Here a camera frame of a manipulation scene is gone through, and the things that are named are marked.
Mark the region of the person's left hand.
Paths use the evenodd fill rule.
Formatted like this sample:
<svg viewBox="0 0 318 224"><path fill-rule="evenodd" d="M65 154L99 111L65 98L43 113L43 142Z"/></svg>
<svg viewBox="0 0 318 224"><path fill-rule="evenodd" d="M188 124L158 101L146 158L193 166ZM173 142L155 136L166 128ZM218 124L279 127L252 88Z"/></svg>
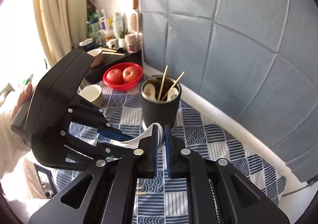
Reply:
<svg viewBox="0 0 318 224"><path fill-rule="evenodd" d="M25 85L23 90L20 92L20 95L18 97L17 103L16 103L16 105L15 105L15 107L14 107L12 113L11 113L11 119L12 120L16 116L16 114L19 111L19 109L22 106L22 104L24 102L26 102L28 99L31 98L32 91L33 91L33 86L32 86L32 83L29 82L27 85Z"/></svg>

